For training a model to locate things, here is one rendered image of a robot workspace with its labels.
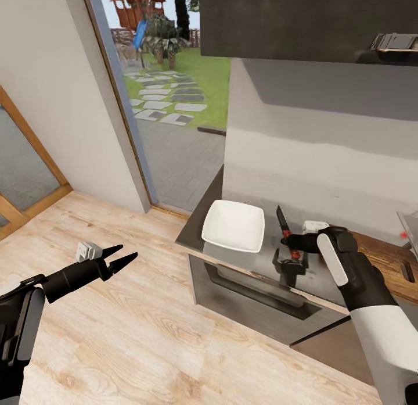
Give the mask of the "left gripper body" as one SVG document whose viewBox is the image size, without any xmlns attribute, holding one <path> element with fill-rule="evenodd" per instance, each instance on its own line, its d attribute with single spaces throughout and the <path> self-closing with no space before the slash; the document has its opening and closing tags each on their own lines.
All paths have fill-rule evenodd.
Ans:
<svg viewBox="0 0 418 405">
<path fill-rule="evenodd" d="M 75 292 L 82 286 L 89 284 L 98 278 L 106 281 L 111 278 L 106 262 L 102 257 L 88 259 L 83 262 L 76 262 L 62 269 L 64 277 L 70 288 L 70 292 Z"/>
</svg>

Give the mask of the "parer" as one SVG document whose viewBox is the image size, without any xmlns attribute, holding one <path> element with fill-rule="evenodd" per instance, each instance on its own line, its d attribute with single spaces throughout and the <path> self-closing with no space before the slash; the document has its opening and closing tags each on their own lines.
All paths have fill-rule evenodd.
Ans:
<svg viewBox="0 0 418 405">
<path fill-rule="evenodd" d="M 280 218 L 280 222 L 281 222 L 282 227 L 283 227 L 283 233 L 285 234 L 284 237 L 287 238 L 291 234 L 291 231 L 289 230 L 289 226 L 287 225 L 287 222 L 284 218 L 283 212 L 280 209 L 280 207 L 278 207 L 277 212 L 278 212 L 278 216 Z M 300 258 L 300 253 L 297 250 L 292 250 L 292 254 L 293 254 L 292 258 L 295 258 L 295 259 Z"/>
</svg>

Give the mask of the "bowl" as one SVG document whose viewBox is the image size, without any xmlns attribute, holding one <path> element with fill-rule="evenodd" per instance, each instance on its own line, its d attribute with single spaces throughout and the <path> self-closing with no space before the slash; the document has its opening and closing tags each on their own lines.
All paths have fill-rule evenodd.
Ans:
<svg viewBox="0 0 418 405">
<path fill-rule="evenodd" d="M 205 218 L 202 239 L 222 248 L 257 253 L 264 238 L 263 209 L 240 202 L 215 200 Z"/>
</svg>

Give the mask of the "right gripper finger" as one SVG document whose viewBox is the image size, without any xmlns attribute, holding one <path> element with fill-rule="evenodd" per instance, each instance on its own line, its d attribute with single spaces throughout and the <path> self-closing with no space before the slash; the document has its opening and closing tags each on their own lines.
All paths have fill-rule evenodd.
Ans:
<svg viewBox="0 0 418 405">
<path fill-rule="evenodd" d="M 290 246 L 289 237 L 282 238 L 282 240 L 280 241 L 280 243 L 282 243 L 282 245 Z"/>
</svg>

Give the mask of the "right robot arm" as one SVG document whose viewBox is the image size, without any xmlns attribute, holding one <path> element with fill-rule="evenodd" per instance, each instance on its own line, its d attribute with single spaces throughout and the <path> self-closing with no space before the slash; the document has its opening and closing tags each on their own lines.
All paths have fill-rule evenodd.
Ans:
<svg viewBox="0 0 418 405">
<path fill-rule="evenodd" d="M 418 405 L 418 331 L 391 296 L 383 274 L 347 228 L 305 221 L 280 243 L 322 255 L 344 298 L 383 405 Z"/>
</svg>

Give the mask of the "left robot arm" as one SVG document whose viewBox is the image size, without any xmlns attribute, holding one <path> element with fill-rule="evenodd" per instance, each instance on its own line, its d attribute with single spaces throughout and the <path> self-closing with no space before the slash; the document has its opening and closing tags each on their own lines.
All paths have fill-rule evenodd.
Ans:
<svg viewBox="0 0 418 405">
<path fill-rule="evenodd" d="M 110 279 L 138 256 L 134 252 L 107 266 L 105 258 L 122 248 L 78 243 L 75 264 L 0 289 L 0 405 L 19 405 L 24 368 L 31 360 L 45 300 L 52 304 L 91 281 Z"/>
</svg>

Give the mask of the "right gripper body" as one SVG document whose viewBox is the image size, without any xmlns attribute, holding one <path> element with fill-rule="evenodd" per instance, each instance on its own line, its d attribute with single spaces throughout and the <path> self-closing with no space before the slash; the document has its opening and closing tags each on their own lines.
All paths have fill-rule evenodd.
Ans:
<svg viewBox="0 0 418 405">
<path fill-rule="evenodd" d="M 291 250 L 305 251 L 307 253 L 315 253 L 310 248 L 309 238 L 312 234 L 305 234 L 305 235 L 289 235 L 290 246 Z M 317 254 L 317 253 L 315 253 Z"/>
</svg>

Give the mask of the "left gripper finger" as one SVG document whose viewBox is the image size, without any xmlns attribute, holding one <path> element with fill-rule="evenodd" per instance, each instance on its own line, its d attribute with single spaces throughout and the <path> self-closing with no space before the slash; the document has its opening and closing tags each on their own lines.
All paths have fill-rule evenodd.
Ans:
<svg viewBox="0 0 418 405">
<path fill-rule="evenodd" d="M 112 246 L 111 248 L 107 248 L 107 249 L 103 249 L 103 253 L 102 253 L 102 259 L 105 259 L 109 256 L 111 256 L 113 253 L 115 253 L 116 251 L 119 251 L 123 248 L 123 245 L 116 245 L 116 246 Z"/>
<path fill-rule="evenodd" d="M 110 276 L 121 271 L 125 266 L 127 266 L 131 261 L 133 261 L 138 256 L 137 252 L 132 253 L 131 255 L 113 260 L 110 263 L 110 266 L 107 266 Z"/>
</svg>

